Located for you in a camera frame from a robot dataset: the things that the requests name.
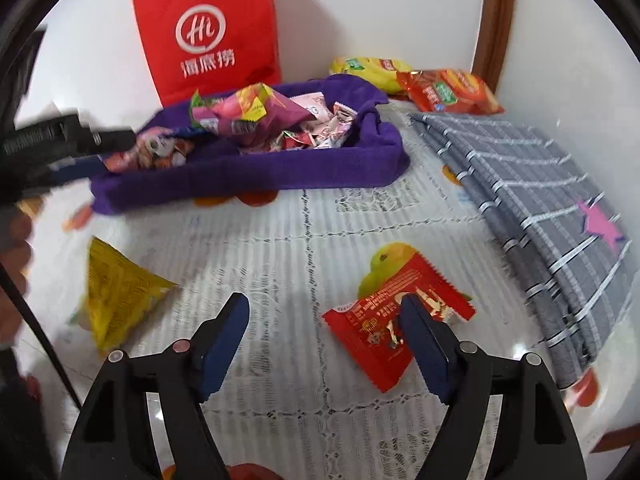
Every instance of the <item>haidilao logo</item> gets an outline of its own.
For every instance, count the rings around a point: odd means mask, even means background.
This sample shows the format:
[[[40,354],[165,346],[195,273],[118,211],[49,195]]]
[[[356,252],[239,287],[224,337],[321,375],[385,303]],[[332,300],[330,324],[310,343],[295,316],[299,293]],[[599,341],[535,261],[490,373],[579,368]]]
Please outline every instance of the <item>haidilao logo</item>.
[[[225,15],[213,5],[197,5],[187,10],[175,26],[175,40],[185,52],[204,54],[222,41]]]

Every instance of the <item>black cable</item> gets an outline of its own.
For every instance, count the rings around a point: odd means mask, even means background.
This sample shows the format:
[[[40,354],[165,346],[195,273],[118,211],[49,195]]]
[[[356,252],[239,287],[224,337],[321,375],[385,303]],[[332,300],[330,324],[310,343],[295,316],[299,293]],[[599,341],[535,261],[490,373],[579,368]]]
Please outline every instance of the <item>black cable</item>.
[[[14,282],[9,276],[9,273],[6,272],[6,269],[2,266],[2,264],[0,264],[0,286],[12,301],[12,303],[15,305],[16,310],[20,313],[27,325],[29,325],[31,330],[33,330],[36,338],[44,348],[44,351],[47,353],[51,364],[53,364],[53,367],[56,369],[60,380],[65,385],[66,391],[69,394],[69,397],[71,397],[71,400],[76,405],[76,408],[78,408],[78,410],[82,409],[82,402],[80,402],[78,394],[76,394],[76,391],[71,384],[71,380],[69,380],[69,376],[66,374],[66,371],[62,366],[60,358],[56,354],[56,351],[53,349],[53,345],[49,341],[49,338],[47,338],[47,335],[44,333],[44,330],[40,326],[40,323],[33,315],[33,312],[29,308],[29,305],[26,301],[24,301],[22,294],[20,294],[20,291],[15,286]]]

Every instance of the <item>pink candy package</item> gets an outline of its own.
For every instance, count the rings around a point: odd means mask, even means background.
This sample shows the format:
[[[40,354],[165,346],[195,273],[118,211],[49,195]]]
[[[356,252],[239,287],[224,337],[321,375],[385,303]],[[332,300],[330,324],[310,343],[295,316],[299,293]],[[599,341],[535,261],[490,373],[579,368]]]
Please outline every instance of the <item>pink candy package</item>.
[[[262,83],[242,88],[221,102],[194,107],[191,115],[198,126],[234,140],[249,152],[267,150],[283,130],[314,118],[311,112]]]

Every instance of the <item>purple towel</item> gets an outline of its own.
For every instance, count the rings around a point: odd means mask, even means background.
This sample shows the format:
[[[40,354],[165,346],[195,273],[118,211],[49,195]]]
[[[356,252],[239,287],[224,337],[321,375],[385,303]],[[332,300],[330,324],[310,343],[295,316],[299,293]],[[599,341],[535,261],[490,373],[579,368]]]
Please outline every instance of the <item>purple towel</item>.
[[[376,111],[376,105],[388,102],[386,95],[364,79],[337,74],[275,89],[289,97],[322,92],[329,107],[339,101],[357,110],[347,145],[332,150],[240,155],[231,142],[217,139],[194,151],[188,163],[178,168],[93,178],[94,211],[119,214],[172,200],[258,190],[388,186],[409,167],[400,133],[392,124],[381,122]],[[158,112],[145,129],[190,123],[189,103],[184,102]]]

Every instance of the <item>white wall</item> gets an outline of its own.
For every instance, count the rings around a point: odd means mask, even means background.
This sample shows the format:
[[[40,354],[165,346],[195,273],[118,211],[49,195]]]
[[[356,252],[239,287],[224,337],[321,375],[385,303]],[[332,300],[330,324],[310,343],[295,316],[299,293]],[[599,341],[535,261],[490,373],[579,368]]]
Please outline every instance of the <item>white wall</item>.
[[[337,56],[470,68],[482,0],[276,0],[284,79],[327,74]],[[51,101],[104,125],[140,126],[159,107],[131,0],[61,0],[20,116]]]
[[[620,212],[640,253],[640,63],[597,4],[516,0],[498,98],[574,155]],[[638,333],[638,294],[634,303]],[[609,429],[636,422],[639,383]]]

